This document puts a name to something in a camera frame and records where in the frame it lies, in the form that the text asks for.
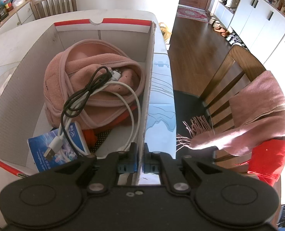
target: chair back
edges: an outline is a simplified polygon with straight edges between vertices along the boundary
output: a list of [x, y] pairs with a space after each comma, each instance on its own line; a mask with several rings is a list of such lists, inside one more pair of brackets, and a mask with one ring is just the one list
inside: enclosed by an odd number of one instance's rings
[[[240, 79], [244, 75], [246, 75], [249, 81], [252, 82], [256, 77], [258, 77], [266, 70], [265, 67], [261, 64], [261, 62], [255, 56], [253, 56], [248, 50], [246, 50], [241, 46], [233, 45], [232, 48], [229, 50], [228, 54], [226, 55], [225, 59], [221, 63], [220, 67], [214, 74], [213, 78], [208, 83], [202, 94], [200, 95], [200, 98], [202, 100], [205, 101], [210, 96], [210, 94], [219, 85], [219, 83], [222, 81], [222, 79], [225, 77], [225, 75], [228, 73], [229, 69], [232, 67], [232, 65], [235, 62], [240, 66], [242, 71], [221, 92], [219, 92], [218, 95], [216, 95], [209, 104], [207, 104], [206, 106], [207, 108], [210, 108], [215, 103], [220, 101], [220, 99], [223, 98], [223, 96], [225, 96], [236, 85], [236, 83], [240, 81]], [[228, 108], [229, 108], [229, 101], [226, 101], [225, 103], [219, 105], [219, 107], [213, 113], [211, 113], [211, 118], [219, 115]], [[232, 120], [232, 114], [228, 114], [222, 119], [219, 117], [219, 120], [213, 125], [213, 128], [216, 129], [231, 120]], [[226, 155], [223, 155], [221, 157], [219, 157], [219, 154], [222, 154], [222, 152], [216, 151], [215, 154], [217, 156], [217, 158], [214, 160], [215, 163], [228, 161], [235, 157], [233, 155], [228, 154], [227, 152]], [[248, 165], [245, 164], [242, 166], [236, 166], [229, 169], [238, 173], [247, 174]]]
[[[72, 11], [77, 11], [76, 0], [71, 0], [71, 4]], [[30, 5], [36, 20], [51, 15], [71, 12], [70, 0], [65, 0], [65, 2], [64, 0], [31, 0]]]

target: white bag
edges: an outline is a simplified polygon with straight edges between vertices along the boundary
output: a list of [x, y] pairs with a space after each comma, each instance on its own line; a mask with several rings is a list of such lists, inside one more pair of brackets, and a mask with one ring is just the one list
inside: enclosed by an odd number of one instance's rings
[[236, 8], [239, 3], [239, 0], [227, 0], [226, 7]]

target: wooden floor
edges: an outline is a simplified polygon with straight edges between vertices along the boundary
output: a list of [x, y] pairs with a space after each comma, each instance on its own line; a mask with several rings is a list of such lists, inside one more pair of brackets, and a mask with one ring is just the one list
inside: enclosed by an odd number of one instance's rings
[[[215, 32], [210, 24], [176, 17], [168, 51], [174, 89], [200, 95], [230, 47], [225, 38]], [[235, 63], [206, 102], [210, 102], [240, 72], [241, 68]], [[216, 110], [248, 83], [248, 78], [244, 76], [226, 96], [210, 108], [210, 112]], [[214, 117], [213, 123], [230, 112], [228, 108]], [[232, 121], [215, 131], [222, 132], [231, 126], [233, 126]]]

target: cardboard box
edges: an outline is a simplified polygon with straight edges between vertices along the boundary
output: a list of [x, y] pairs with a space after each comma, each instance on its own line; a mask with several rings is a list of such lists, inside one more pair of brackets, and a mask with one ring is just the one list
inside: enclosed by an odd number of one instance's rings
[[[141, 64], [146, 73], [142, 118], [137, 144], [142, 152], [149, 106], [154, 56], [155, 23], [147, 20], [104, 18], [101, 23], [90, 19], [56, 22], [34, 43], [14, 71], [0, 97], [0, 166], [17, 175], [36, 173], [27, 139], [51, 130], [44, 113], [43, 79], [47, 65], [59, 52], [83, 39], [101, 39], [122, 49]], [[124, 145], [131, 126], [115, 128], [100, 155]]]

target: scarf fringe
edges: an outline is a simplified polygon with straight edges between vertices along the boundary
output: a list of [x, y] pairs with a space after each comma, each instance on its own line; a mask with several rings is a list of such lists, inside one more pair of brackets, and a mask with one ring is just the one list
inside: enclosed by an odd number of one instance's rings
[[180, 148], [177, 149], [177, 151], [183, 147], [190, 148], [190, 143], [192, 138], [204, 132], [212, 130], [212, 128], [210, 127], [204, 116], [193, 117], [191, 119], [191, 126], [189, 126], [189, 124], [186, 121], [183, 121], [183, 124], [190, 133], [191, 138], [177, 134], [177, 142], [178, 142], [177, 146], [182, 145]]

